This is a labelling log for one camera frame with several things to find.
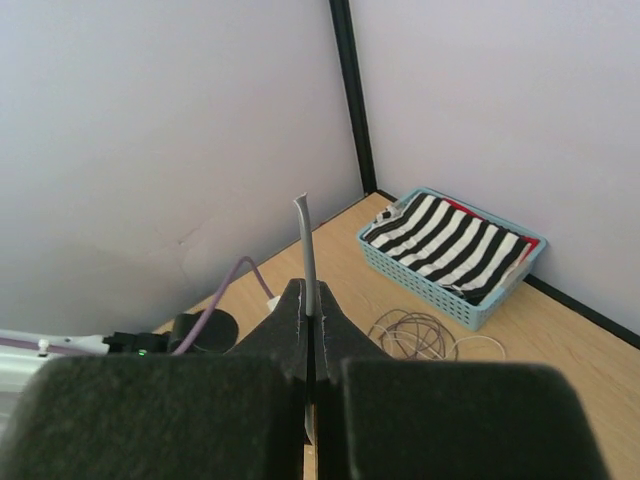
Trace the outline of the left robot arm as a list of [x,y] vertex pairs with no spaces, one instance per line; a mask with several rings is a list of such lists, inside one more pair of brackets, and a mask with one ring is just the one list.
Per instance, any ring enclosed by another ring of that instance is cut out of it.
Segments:
[[[138,356],[173,353],[186,339],[204,311],[183,313],[165,333],[115,332],[108,336],[52,336],[1,330],[1,430],[11,417],[30,378],[45,362],[70,355],[133,353]],[[234,317],[214,310],[187,348],[187,353],[225,353],[239,336]]]

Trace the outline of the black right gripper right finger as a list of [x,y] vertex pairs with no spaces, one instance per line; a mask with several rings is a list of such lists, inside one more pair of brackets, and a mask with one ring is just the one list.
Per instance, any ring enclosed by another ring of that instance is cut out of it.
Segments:
[[321,479],[606,479],[579,396],[542,364],[396,360],[320,284]]

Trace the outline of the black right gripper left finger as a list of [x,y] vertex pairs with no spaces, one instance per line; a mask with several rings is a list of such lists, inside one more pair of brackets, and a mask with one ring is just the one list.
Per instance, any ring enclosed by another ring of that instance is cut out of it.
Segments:
[[5,479],[299,479],[305,286],[216,354],[74,356],[28,382],[1,442]]

